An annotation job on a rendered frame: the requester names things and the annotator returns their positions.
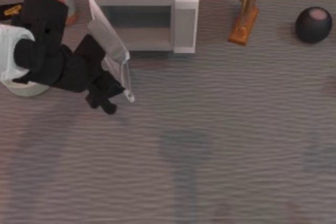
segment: wooden block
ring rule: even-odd
[[[246,23],[243,26],[240,26],[241,17],[239,15],[230,33],[228,41],[245,46],[247,44],[248,37],[252,31],[258,13],[259,9],[255,6],[252,12],[250,12],[249,15],[247,16]]]

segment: white bowl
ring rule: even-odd
[[[47,91],[50,87],[29,82],[28,84],[20,84],[12,81],[3,81],[3,85],[6,86],[13,94],[20,97],[34,97]]]

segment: gray wooden table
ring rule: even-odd
[[[260,1],[241,47],[226,41],[237,3],[201,2],[197,53],[132,54],[136,103],[115,98],[114,116],[85,94],[1,86],[0,223],[334,223],[336,34],[307,46],[290,31],[335,3]]]

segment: pink spot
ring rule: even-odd
[[[327,13],[324,10],[318,9],[318,8],[310,10],[309,15],[310,15],[310,17],[312,17],[313,19],[316,19],[316,20],[324,20],[328,16]]]

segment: black ball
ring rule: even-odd
[[[295,23],[298,38],[306,43],[318,43],[329,35],[332,28],[330,13],[321,7],[309,7],[300,13]]]

